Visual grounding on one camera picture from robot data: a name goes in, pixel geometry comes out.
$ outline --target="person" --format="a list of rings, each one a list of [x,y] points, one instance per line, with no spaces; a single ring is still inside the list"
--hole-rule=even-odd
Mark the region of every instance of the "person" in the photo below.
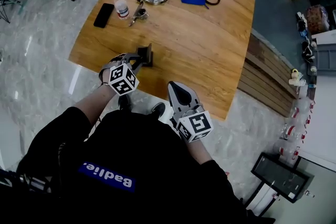
[[[103,83],[108,80],[105,70]],[[163,103],[149,115],[137,114],[131,112],[130,98],[123,95],[119,110],[108,113],[88,138],[115,94],[102,84],[51,121],[34,137],[17,172],[48,178],[57,197],[105,196],[128,202],[172,198],[183,204],[191,201],[195,209],[196,199],[217,202],[219,198],[228,223],[259,223],[260,218],[235,197],[225,172],[202,142],[185,143],[158,120],[165,111]]]

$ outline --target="hand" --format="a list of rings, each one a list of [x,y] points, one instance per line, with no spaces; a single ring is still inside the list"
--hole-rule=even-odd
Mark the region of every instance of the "hand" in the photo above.
[[[112,66],[118,67],[121,65],[121,61],[112,61],[110,62]],[[108,83],[110,81],[110,69],[105,69],[103,72],[103,83]]]

